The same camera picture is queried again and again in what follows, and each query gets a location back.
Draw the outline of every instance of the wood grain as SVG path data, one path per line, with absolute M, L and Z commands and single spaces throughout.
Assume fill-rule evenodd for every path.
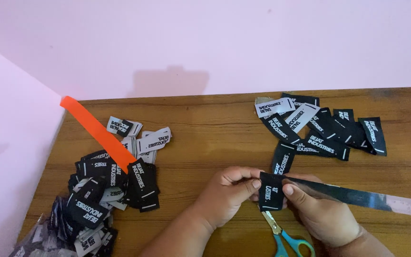
M 411 198 L 411 88 L 315 90 L 294 94 L 320 97 L 322 107 L 352 108 L 354 116 L 380 116 L 388 156 L 352 149 L 350 161 L 297 155 L 290 172 L 313 173 L 342 187 Z M 213 173 L 232 165 L 268 170 L 277 143 L 254 113 L 254 98 L 280 92 L 82 101 L 104 125 L 110 116 L 139 121 L 143 130 L 169 126 L 173 138 L 159 150 L 156 164 L 161 209 L 114 212 L 119 230 L 114 256 L 135 256 L 170 220 L 195 200 Z M 300 131 L 303 137 L 307 132 Z M 56 195 L 66 191 L 74 162 L 100 145 L 68 113 L 26 215 L 20 238 Z M 411 256 L 411 216 L 351 206 L 358 220 L 396 256 Z M 294 237 L 311 240 L 288 211 L 273 212 Z M 275 241 L 254 203 L 211 237 L 204 256 L 273 256 Z

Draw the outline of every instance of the fingernail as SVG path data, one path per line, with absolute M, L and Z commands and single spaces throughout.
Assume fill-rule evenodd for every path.
M 294 193 L 293 187 L 291 185 L 287 185 L 286 187 L 283 187 L 283 192 L 286 195 L 292 195 Z
M 259 179 L 255 179 L 253 180 L 252 185 L 254 186 L 254 188 L 258 189 L 261 187 L 261 181 Z

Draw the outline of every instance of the metal ruler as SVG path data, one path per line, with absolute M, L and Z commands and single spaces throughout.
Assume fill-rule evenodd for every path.
M 410 198 L 341 188 L 334 185 L 322 184 L 299 178 L 289 178 L 284 175 L 282 175 L 282 177 L 283 184 L 294 184 L 308 195 L 316 198 L 329 199 L 377 210 L 411 215 Z

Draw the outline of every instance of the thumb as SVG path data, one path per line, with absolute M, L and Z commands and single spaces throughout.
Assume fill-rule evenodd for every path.
M 241 204 L 247 200 L 251 195 L 256 193 L 260 187 L 261 181 L 259 179 L 251 179 L 233 186 L 233 200 L 236 201 L 235 204 Z
M 317 204 L 317 200 L 310 195 L 307 195 L 304 191 L 300 190 L 297 186 L 292 184 L 283 185 L 283 193 L 286 198 L 293 203 L 300 212 L 309 215 L 311 212 L 315 212 L 314 206 Z

